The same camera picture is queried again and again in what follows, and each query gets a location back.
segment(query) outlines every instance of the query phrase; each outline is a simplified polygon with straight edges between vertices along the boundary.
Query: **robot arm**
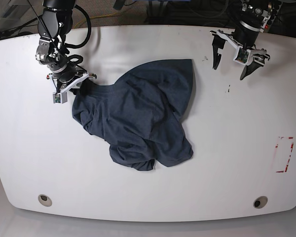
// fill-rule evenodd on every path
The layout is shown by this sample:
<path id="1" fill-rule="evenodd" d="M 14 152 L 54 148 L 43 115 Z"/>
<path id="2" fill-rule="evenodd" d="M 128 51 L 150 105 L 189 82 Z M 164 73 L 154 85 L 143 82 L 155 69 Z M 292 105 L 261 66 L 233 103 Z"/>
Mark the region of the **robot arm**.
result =
<path id="1" fill-rule="evenodd" d="M 47 65 L 52 71 L 47 76 L 55 88 L 54 103 L 67 102 L 67 92 L 76 92 L 82 81 L 95 78 L 81 66 L 83 57 L 69 54 L 68 48 L 81 48 L 87 44 L 91 36 L 91 21 L 88 14 L 78 5 L 76 0 L 44 0 L 43 14 L 39 17 L 38 33 L 40 35 L 36 59 L 40 64 Z M 87 19 L 88 33 L 83 43 L 72 45 L 65 43 L 66 34 L 73 26 L 72 13 L 76 8 Z"/>
<path id="2" fill-rule="evenodd" d="M 265 65 L 265 60 L 270 59 L 265 49 L 257 49 L 255 41 L 259 32 L 264 32 L 272 24 L 281 2 L 277 0 L 241 0 L 238 12 L 229 17 L 236 24 L 236 29 L 231 34 L 223 31 L 211 31 L 214 36 L 212 43 L 214 62 L 213 69 L 217 69 L 225 42 L 230 43 L 236 50 L 233 60 L 245 66 L 240 80 Z"/>

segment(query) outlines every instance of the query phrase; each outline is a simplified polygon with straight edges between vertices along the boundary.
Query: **floor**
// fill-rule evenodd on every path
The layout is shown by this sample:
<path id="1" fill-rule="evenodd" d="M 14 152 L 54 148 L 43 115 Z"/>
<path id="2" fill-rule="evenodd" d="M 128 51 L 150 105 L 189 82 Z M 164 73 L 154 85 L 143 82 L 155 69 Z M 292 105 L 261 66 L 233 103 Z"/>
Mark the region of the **floor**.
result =
<path id="1" fill-rule="evenodd" d="M 132 0 L 127 0 L 126 4 L 132 3 Z M 41 5 L 42 0 L 37 0 L 34 3 L 34 9 L 38 15 L 41 15 L 43 11 L 43 6 Z M 90 17 L 92 16 L 102 16 L 117 12 L 113 9 L 115 0 L 77 0 L 77 4 L 81 6 Z M 146 19 L 146 1 L 137 1 L 131 6 L 124 6 L 118 14 L 111 17 L 102 17 L 91 20 L 92 26 L 117 26 L 117 25 L 141 25 L 144 24 Z M 20 25 L 28 22 L 35 18 L 35 14 L 32 9 L 29 9 L 25 15 L 21 18 Z M 83 20 L 84 16 L 77 10 L 73 12 L 74 25 L 80 20 Z M 30 31 L 32 33 L 37 33 L 37 27 L 31 26 L 24 28 L 22 31 Z"/>

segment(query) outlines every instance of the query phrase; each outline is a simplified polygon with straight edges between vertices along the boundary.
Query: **white table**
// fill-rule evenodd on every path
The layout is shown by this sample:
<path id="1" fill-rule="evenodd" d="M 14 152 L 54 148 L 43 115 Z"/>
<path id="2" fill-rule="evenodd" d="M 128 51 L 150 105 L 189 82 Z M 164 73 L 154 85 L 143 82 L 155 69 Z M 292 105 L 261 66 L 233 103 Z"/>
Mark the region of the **white table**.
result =
<path id="1" fill-rule="evenodd" d="M 15 207 L 120 221 L 173 222 L 235 218 L 296 206 L 296 39 L 261 34 L 271 61 L 239 80 L 243 67 L 225 46 L 212 70 L 213 28 L 94 28 L 73 53 L 112 84 L 152 60 L 191 58 L 195 85 L 183 122 L 193 159 L 138 172 L 114 163 L 109 145 L 72 118 L 74 96 L 52 103 L 49 70 L 35 60 L 39 36 L 0 41 L 0 178 Z M 85 29 L 71 31 L 81 42 Z M 287 172 L 291 142 L 294 149 Z M 38 195 L 49 196 L 51 207 Z M 253 207 L 268 197 L 262 209 Z"/>
<path id="2" fill-rule="evenodd" d="M 296 237 L 296 208 L 248 218 L 181 223 L 100 221 L 13 207 L 0 182 L 0 237 Z"/>

